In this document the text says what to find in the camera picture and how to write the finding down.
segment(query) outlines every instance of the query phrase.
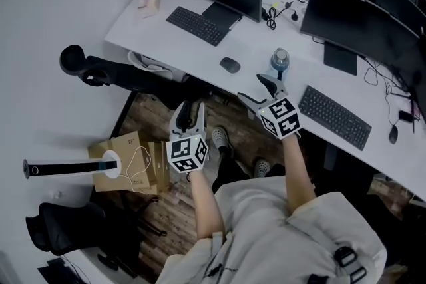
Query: white wall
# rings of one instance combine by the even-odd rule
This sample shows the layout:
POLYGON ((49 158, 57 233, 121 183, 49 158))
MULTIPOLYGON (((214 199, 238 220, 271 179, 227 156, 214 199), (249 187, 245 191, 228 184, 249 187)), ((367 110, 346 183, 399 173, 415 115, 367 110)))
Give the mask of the white wall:
POLYGON ((0 0, 0 250, 22 283, 44 283, 37 267, 50 253, 32 244, 25 217, 43 201, 81 205, 91 177, 26 180, 23 158, 83 158, 108 138, 127 100, 117 87, 91 88, 59 68, 70 44, 86 54, 125 61, 105 45, 130 0, 0 0), (52 194, 63 197, 53 200, 52 194))

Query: black keyboard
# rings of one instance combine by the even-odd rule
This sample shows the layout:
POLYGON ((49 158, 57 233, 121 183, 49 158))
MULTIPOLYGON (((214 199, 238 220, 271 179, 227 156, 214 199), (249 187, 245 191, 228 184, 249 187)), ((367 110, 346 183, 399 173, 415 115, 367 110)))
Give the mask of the black keyboard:
POLYGON ((364 149, 371 126, 318 90, 308 86, 299 109, 303 115, 325 126, 356 148, 364 149))
POLYGON ((229 32, 228 28, 221 28, 198 13, 180 6, 173 11, 166 21, 196 35, 215 47, 218 46, 220 41, 226 36, 226 33, 229 32))

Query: water bottle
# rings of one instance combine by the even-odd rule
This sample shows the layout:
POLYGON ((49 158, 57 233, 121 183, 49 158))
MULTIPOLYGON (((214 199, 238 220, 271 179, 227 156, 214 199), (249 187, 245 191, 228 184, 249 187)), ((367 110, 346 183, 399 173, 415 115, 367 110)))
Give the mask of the water bottle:
POLYGON ((288 69, 290 68, 290 56, 283 48, 278 48, 272 54, 270 66, 278 80, 286 80, 288 69))

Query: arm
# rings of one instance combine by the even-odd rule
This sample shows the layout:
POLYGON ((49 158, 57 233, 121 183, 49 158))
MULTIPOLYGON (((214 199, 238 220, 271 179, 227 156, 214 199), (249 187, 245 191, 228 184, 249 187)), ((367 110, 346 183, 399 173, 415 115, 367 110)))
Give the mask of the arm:
POLYGON ((215 232, 222 232, 222 235, 225 236, 222 215, 206 176, 201 171, 194 171, 189 173, 189 177, 195 203, 198 240, 211 238, 215 232))
POLYGON ((304 158, 295 134, 282 140, 286 167, 287 199, 291 213, 299 206, 316 198, 306 171, 304 158))

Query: shoe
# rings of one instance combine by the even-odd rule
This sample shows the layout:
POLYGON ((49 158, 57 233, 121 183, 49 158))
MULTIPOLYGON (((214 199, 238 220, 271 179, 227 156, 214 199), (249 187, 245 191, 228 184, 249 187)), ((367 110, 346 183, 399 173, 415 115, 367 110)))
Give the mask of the shoe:
POLYGON ((234 155, 234 148, 229 142, 228 133, 221 126, 216 126, 212 131, 212 140, 214 146, 219 150, 220 147, 226 147, 231 151, 231 157, 234 155))
POLYGON ((265 175, 270 171, 271 166, 269 162, 265 159, 260 159, 256 162, 254 166, 254 177, 255 178, 264 178, 265 175))

